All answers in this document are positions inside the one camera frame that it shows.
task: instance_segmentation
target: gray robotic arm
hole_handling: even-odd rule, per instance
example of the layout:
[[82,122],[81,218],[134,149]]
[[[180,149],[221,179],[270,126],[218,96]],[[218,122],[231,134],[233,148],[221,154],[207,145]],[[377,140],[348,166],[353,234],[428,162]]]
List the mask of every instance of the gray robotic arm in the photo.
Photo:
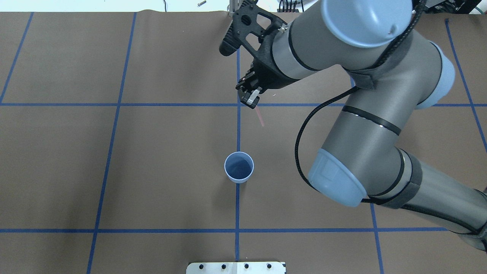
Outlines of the gray robotic arm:
[[[256,3],[242,2],[220,47],[228,56],[243,45],[254,56],[236,87],[242,103],[254,108],[266,89],[335,64],[356,82],[307,183],[347,206],[367,201],[413,211],[485,251],[487,195],[394,146],[413,110],[434,105],[454,79],[441,49],[408,30],[411,1],[321,0],[291,23]],[[257,15],[271,25],[260,27]],[[258,51],[245,41],[250,33],[259,37]]]

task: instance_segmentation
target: light blue joint cap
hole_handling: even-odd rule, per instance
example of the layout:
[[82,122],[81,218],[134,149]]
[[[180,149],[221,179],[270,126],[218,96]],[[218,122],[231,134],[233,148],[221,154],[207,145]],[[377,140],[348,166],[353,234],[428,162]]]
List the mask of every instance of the light blue joint cap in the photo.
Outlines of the light blue joint cap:
[[326,26],[343,42],[373,48],[391,42],[411,20],[411,0],[322,0]]
[[310,184],[328,198],[356,207],[367,195],[358,179],[335,156],[320,148],[308,174]]
[[443,54],[440,47],[431,42],[438,52],[440,53],[441,57],[441,74],[440,79],[436,85],[436,88],[433,90],[431,95],[426,98],[426,100],[422,101],[420,104],[416,106],[416,109],[424,109],[429,108],[436,104],[443,96],[448,94],[451,87],[453,86],[453,82],[455,81],[455,68],[453,64],[448,60],[448,58]]

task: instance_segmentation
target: blue cup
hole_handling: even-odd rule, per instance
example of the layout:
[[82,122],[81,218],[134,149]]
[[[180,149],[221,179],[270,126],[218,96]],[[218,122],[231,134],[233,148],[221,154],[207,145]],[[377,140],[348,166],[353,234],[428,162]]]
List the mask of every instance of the blue cup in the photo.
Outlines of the blue cup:
[[232,182],[245,183],[254,172],[254,160],[249,154],[237,151],[228,155],[224,168],[226,175]]

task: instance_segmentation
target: plastic cup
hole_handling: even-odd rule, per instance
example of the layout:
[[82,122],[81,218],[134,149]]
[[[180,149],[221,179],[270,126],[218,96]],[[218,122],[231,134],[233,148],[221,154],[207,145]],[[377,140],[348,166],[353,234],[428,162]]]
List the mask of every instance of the plastic cup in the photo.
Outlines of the plastic cup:
[[224,168],[226,175],[232,182],[245,183],[254,172],[254,160],[249,154],[237,151],[228,155]]

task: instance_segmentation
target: white metal plate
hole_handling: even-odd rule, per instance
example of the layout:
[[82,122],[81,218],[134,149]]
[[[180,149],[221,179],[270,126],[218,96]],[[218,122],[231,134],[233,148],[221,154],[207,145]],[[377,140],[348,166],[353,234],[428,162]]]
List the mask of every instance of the white metal plate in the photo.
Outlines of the white metal plate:
[[186,274],[286,274],[285,262],[191,263]]

